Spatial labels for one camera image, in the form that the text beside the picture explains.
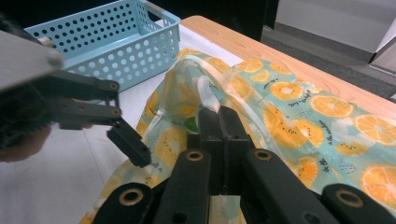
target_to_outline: lemon pattern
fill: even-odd
[[[323,142],[323,130],[316,123],[308,119],[296,119],[293,123],[314,147],[319,147]]]
[[[298,165],[291,161],[288,161],[287,164],[301,182],[303,182],[307,188],[311,188],[318,176],[318,158],[314,156],[305,156],[298,160]]]
[[[368,138],[385,146],[396,146],[396,127],[373,115],[360,115],[354,119],[356,128]]]
[[[271,86],[271,93],[281,101],[299,99],[303,95],[303,87],[296,83],[277,82]]]
[[[268,104],[263,116],[268,132],[280,146],[294,149],[308,140],[274,105]]]
[[[286,66],[262,59],[229,66],[194,49],[183,49],[177,58],[184,55],[196,59],[195,67],[191,59],[175,63],[148,99],[136,127],[145,136],[152,164],[137,168],[126,161],[107,181],[98,203],[85,218],[94,217],[116,186],[139,182],[154,187],[172,173],[178,154],[187,147],[185,120],[200,108],[196,80],[203,76],[200,71],[207,64],[226,81],[213,81],[217,77],[206,70],[215,95],[222,105],[237,111],[256,147],[278,153],[317,193],[333,183],[348,183],[396,216],[396,128],[390,122],[297,78]],[[239,96],[229,95],[230,89]],[[162,115],[157,114],[160,102],[164,106]],[[218,217],[212,217],[212,223],[243,222],[235,209],[239,201],[224,199],[227,203],[221,204],[221,212],[213,213]]]

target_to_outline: robotic arm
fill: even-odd
[[[107,136],[134,165],[150,164],[149,149],[121,116],[119,83],[60,70],[61,54],[37,44],[15,22],[0,21],[11,33],[0,31],[0,150],[52,122],[66,130],[98,124],[111,126]],[[93,100],[105,104],[81,102]]]
[[[198,114],[198,134],[188,137],[171,176],[151,189],[128,183],[115,189],[94,224],[205,224],[211,196],[240,196],[248,224],[396,223],[384,207],[359,189],[307,189],[273,152],[255,148],[238,115],[222,106]]]

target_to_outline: screw hole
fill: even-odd
[[[359,197],[357,194],[349,190],[340,189],[335,192],[335,196],[340,202],[349,205],[351,207],[359,208],[359,207],[363,207],[364,205],[364,202],[361,199],[361,197]]]
[[[110,88],[111,88],[112,90],[116,90],[116,89],[119,88],[119,85],[117,85],[116,83],[111,83],[111,84],[110,84]]]
[[[272,158],[272,155],[270,153],[264,151],[255,151],[254,156],[262,161],[269,161]]]
[[[118,109],[113,109],[113,110],[111,111],[111,113],[112,113],[113,115],[119,115],[119,114],[120,114],[120,111],[119,111]]]
[[[192,151],[187,154],[187,159],[189,161],[200,161],[203,157],[204,155],[198,151]]]
[[[125,206],[131,206],[139,203],[143,199],[143,191],[141,189],[127,189],[125,190],[119,201]]]
[[[312,213],[306,213],[304,215],[304,219],[310,224],[320,224],[320,219],[318,216]]]

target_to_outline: basket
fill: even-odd
[[[65,57],[64,71],[118,81],[123,91],[172,65],[179,52],[179,23],[145,0],[120,0],[25,31],[52,40]]]

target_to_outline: floor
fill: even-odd
[[[317,55],[333,63],[341,64],[357,72],[396,86],[396,77],[377,71],[369,66],[368,62],[373,56],[370,52],[317,35],[311,35],[281,23],[276,23],[274,29],[264,27],[262,29],[262,36],[271,37],[294,48]]]

